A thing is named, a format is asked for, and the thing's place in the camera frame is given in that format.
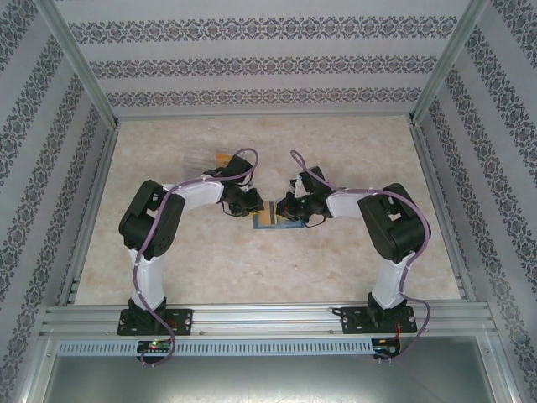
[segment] purple cable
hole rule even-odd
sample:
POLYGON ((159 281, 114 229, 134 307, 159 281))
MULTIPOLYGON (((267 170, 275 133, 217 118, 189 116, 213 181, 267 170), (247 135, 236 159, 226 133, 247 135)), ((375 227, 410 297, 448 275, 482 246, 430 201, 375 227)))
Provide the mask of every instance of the purple cable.
POLYGON ((400 357, 405 355, 414 346, 416 341, 418 341, 418 339, 420 338, 421 334, 425 331, 427 325, 429 324, 429 320, 430 320, 430 305, 429 305, 429 302, 427 302, 425 300, 421 300, 419 298, 409 297, 404 293, 404 282, 406 281, 406 277, 409 274, 410 266, 424 253, 425 248, 427 248, 427 244, 429 243, 430 233, 429 233, 429 223, 427 222, 427 219, 425 218, 425 216, 421 212, 421 210, 413 202, 411 202, 409 199, 407 199, 405 197, 402 197, 401 195, 398 195, 397 193, 393 193, 392 191, 385 191, 385 190, 381 190, 381 189, 342 189, 340 187, 333 186, 330 182, 325 181, 323 178, 321 178, 320 176, 316 175, 314 172, 309 170, 305 166, 304 157, 302 157, 302 155, 300 155, 300 153, 298 151, 292 149, 290 153, 291 153, 291 157, 293 157, 293 160, 295 160, 296 163, 298 165, 300 165, 300 168, 302 168, 305 172, 307 172, 308 174, 310 174, 311 176, 316 178, 320 183, 330 187, 333 191, 342 191, 344 193, 354 193, 354 194, 359 194, 359 195, 361 195, 361 194, 368 194, 368 195, 377 195, 377 194, 379 194, 379 195, 390 196, 390 197, 392 197, 394 199, 400 200, 401 202, 406 204, 408 207, 410 207, 412 210, 414 210, 414 212, 417 214, 418 218, 420 219, 420 221, 421 221, 421 223, 423 225, 423 228, 425 229, 424 242, 421 245, 421 248, 415 253, 414 256, 412 256, 409 259, 409 261, 407 262, 407 264, 404 267, 403 274, 401 275, 401 281, 399 282, 399 293, 401 294, 401 296, 403 298, 405 298, 408 301, 418 302, 420 304, 423 304, 425 306, 425 309, 427 310, 427 314, 425 315, 425 320, 423 322, 423 325, 421 325, 420 330, 418 331, 418 333, 416 334, 416 336, 414 337, 412 342, 410 342, 410 344, 407 346, 407 348, 404 351, 402 351, 397 357, 394 358, 394 360, 399 359, 400 357))
MULTIPOLYGON (((151 239, 153 239, 153 236, 154 236, 154 233, 156 231, 157 225, 159 224, 159 221, 160 221, 160 216, 162 216, 162 211, 164 210, 164 206, 166 205, 166 202, 168 201, 168 199, 172 195, 172 193, 174 193, 176 190, 180 189, 183 186, 193 185, 195 183, 234 181, 236 179, 241 179, 241 178, 243 178, 245 176, 253 174, 253 172, 255 171, 256 167, 258 166, 258 162, 259 162, 259 154, 255 149, 251 149, 249 147, 244 148, 244 149, 240 149, 233 156, 239 155, 239 154, 244 153, 246 151, 251 151, 253 153, 253 155, 255 156, 255 161, 254 161, 254 163, 252 165, 252 168, 250 168, 249 170, 247 170, 243 174, 235 175, 235 176, 226 176, 226 177, 222 177, 222 178, 206 177, 206 178, 192 179, 192 180, 189 180, 189 181, 182 182, 179 185, 173 186, 171 189, 169 189, 166 192, 166 194, 164 195, 164 198, 162 199, 162 203, 160 204, 159 211, 157 212, 157 215, 154 218, 153 225, 151 226, 151 229, 149 229, 148 236, 145 239, 145 241, 143 242, 142 248, 140 248, 140 250, 136 254, 136 259, 134 260, 134 270, 133 270, 134 289, 136 290, 136 293, 138 294, 138 298, 142 302, 142 304, 145 307, 145 309, 147 310, 147 312, 149 312, 149 314, 152 317, 154 317, 168 331, 169 338, 170 338, 171 344, 172 344, 171 348, 169 349, 168 354, 166 356, 164 356, 160 361, 158 361, 156 363, 152 363, 151 364, 152 368, 158 367, 159 365, 164 364, 173 355, 173 353, 175 351, 175 335, 174 335, 174 331, 170 327, 170 325, 168 323, 166 323, 166 321, 164 319, 162 319, 159 315, 157 315, 157 313, 153 309, 151 309, 151 306, 149 306, 149 304, 145 300, 145 298, 143 298, 142 291, 140 290, 140 285, 138 284, 138 267, 140 266, 140 261, 142 260, 143 253, 148 248, 149 243, 151 242, 151 239)), ((147 351, 143 351, 142 355, 140 356, 140 361, 142 362, 143 366, 145 366, 145 364, 146 364, 146 362, 143 360, 143 356, 145 355, 146 352, 147 351)))

